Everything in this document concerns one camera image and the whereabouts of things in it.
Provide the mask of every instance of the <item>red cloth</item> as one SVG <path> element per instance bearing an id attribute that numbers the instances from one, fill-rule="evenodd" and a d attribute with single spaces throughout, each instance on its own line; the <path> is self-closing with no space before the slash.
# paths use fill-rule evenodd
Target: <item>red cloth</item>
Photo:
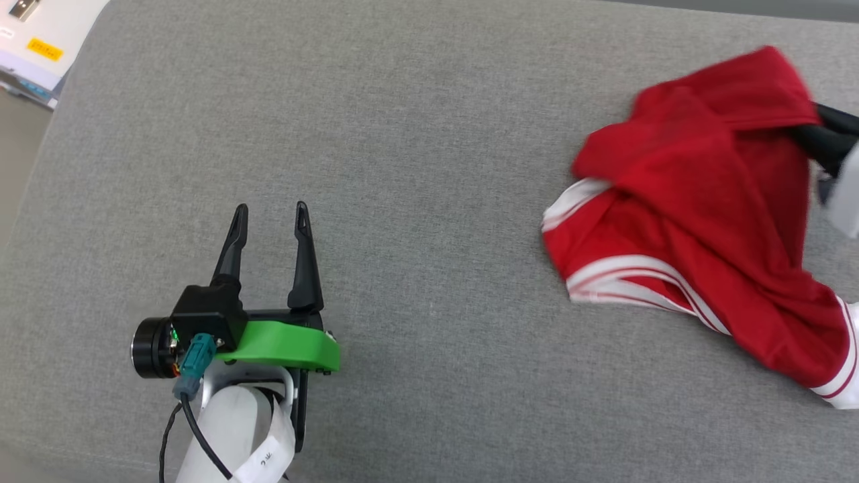
<path id="1" fill-rule="evenodd" d="M 574 300 L 697 315 L 836 407 L 859 407 L 850 307 L 802 269 L 819 124 L 773 47 L 645 89 L 588 138 L 544 239 Z"/>

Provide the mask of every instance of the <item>green bracket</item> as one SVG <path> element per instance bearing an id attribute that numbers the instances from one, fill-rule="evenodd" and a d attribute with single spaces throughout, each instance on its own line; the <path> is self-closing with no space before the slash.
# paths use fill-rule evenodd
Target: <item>green bracket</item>
<path id="1" fill-rule="evenodd" d="M 340 370 L 340 346 L 328 334 L 280 321 L 249 321 L 239 347 L 215 358 L 290 369 Z"/>

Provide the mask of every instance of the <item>gray couch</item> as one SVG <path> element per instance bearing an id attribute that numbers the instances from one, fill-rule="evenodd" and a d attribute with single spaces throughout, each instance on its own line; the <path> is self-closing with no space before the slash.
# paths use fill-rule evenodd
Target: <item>gray couch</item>
<path id="1" fill-rule="evenodd" d="M 638 90 L 773 44 L 856 112 L 857 41 L 579 0 L 114 0 L 0 263 L 0 453 L 155 481 L 174 400 L 134 329 L 207 279 L 241 202 L 243 300 L 283 306 L 303 199 L 344 365 L 311 378 L 293 480 L 855 481 L 859 413 L 689 317 L 570 303 L 539 224 Z M 859 243 L 817 211 L 807 268 L 859 299 Z"/>

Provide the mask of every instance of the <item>yellow sticker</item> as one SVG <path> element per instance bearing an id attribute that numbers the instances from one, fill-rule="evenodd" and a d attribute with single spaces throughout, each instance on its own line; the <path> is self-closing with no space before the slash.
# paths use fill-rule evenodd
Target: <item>yellow sticker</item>
<path id="1" fill-rule="evenodd" d="M 27 48 L 41 56 L 45 56 L 50 60 L 53 60 L 54 62 L 63 57 L 63 51 L 61 49 L 57 49 L 57 47 L 52 46 L 51 44 L 46 44 L 39 39 L 33 38 L 30 40 L 30 43 L 27 44 Z"/>

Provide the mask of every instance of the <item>teal connector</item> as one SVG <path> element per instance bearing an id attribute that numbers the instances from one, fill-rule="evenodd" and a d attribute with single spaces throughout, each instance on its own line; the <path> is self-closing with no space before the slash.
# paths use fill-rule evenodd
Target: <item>teal connector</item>
<path id="1" fill-rule="evenodd" d="M 188 394 L 188 400 L 194 400 L 197 397 L 200 379 L 215 358 L 216 350 L 215 339 L 209 334 L 198 333 L 194 336 L 179 366 L 179 379 L 173 386 L 173 396 L 176 399 L 180 399 L 183 394 Z"/>

